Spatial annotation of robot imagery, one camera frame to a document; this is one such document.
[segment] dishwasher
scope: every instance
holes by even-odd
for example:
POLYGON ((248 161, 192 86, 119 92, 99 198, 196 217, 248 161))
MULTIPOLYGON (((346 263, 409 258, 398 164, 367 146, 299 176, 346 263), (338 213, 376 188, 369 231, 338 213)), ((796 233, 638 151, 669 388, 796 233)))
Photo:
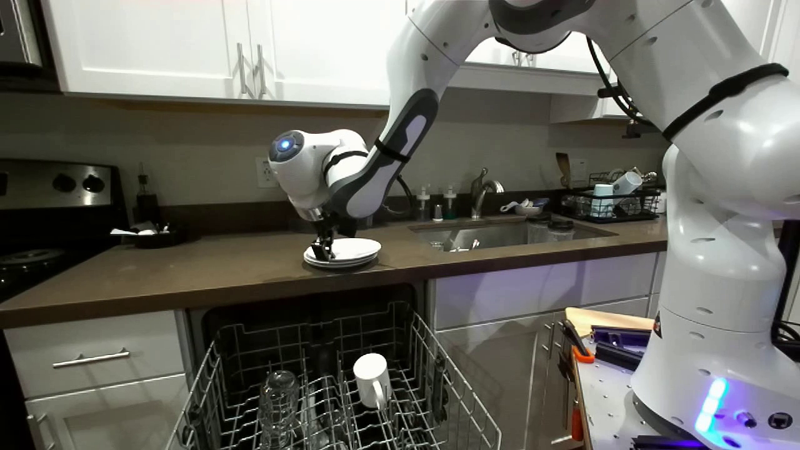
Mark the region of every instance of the dishwasher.
POLYGON ((192 312, 196 377, 167 450, 501 450, 502 432, 423 321, 418 284, 192 312), (389 396, 366 408, 353 363, 387 361, 389 396), (262 396, 274 373, 293 386, 262 396), (271 441, 266 409, 291 432, 271 441))

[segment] faucet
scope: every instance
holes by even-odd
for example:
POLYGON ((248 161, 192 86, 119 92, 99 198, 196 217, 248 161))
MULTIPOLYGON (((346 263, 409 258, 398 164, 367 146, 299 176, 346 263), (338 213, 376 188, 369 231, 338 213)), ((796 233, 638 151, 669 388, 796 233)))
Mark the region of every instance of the faucet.
POLYGON ((473 179, 471 192, 476 198, 473 219, 481 219, 482 199, 488 192, 504 192, 497 179, 486 179, 486 171, 473 179))

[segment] white plate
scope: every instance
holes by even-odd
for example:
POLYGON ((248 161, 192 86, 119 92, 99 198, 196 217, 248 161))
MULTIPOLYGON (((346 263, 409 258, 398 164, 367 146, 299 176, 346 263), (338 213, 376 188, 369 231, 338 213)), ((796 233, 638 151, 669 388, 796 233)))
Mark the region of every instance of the white plate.
POLYGON ((379 243, 367 238, 338 238, 331 244, 333 259, 318 259, 312 247, 304 247, 303 263, 319 271, 353 271, 363 267, 379 256, 379 243))

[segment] brown countertop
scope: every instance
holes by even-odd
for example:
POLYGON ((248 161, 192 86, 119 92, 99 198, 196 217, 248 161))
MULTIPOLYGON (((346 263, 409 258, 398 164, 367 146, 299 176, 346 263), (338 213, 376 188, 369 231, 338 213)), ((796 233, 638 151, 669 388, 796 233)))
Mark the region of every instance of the brown countertop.
POLYGON ((668 243, 664 219, 603 224, 601 231, 614 236, 449 256, 432 249, 412 236, 407 222, 401 222, 359 233, 379 239, 382 252, 376 266, 354 272, 304 267, 299 263, 299 252, 309 243, 304 233, 214 236, 159 249, 118 244, 3 303, 0 328, 214 307, 543 263, 658 252, 668 243))

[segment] stove knob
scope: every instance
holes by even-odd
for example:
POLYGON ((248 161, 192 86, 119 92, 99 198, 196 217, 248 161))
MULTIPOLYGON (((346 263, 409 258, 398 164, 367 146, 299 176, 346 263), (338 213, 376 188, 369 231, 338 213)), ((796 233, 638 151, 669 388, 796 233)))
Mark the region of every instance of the stove knob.
POLYGON ((87 192, 99 192, 99 191, 104 188, 104 179, 99 179, 99 177, 94 177, 94 176, 87 176, 87 177, 83 179, 83 188, 86 188, 87 192))
POLYGON ((76 184, 78 184, 78 182, 76 182, 71 176, 66 176, 66 172, 61 172, 61 176, 52 177, 52 191, 57 191, 57 192, 72 192, 76 184))

